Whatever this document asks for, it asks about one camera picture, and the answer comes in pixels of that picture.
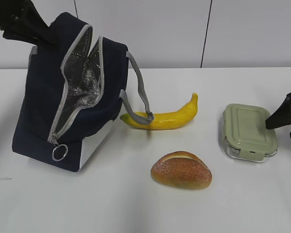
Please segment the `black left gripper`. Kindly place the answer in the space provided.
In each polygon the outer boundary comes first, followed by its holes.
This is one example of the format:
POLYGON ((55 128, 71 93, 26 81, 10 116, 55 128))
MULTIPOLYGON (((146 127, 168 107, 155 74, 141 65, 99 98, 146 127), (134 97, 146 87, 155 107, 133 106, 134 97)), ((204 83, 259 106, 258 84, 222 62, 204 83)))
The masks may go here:
POLYGON ((0 30, 3 38, 37 46, 58 46, 56 35, 39 15, 31 0, 0 0, 0 30), (21 19, 22 26, 14 27, 21 19))

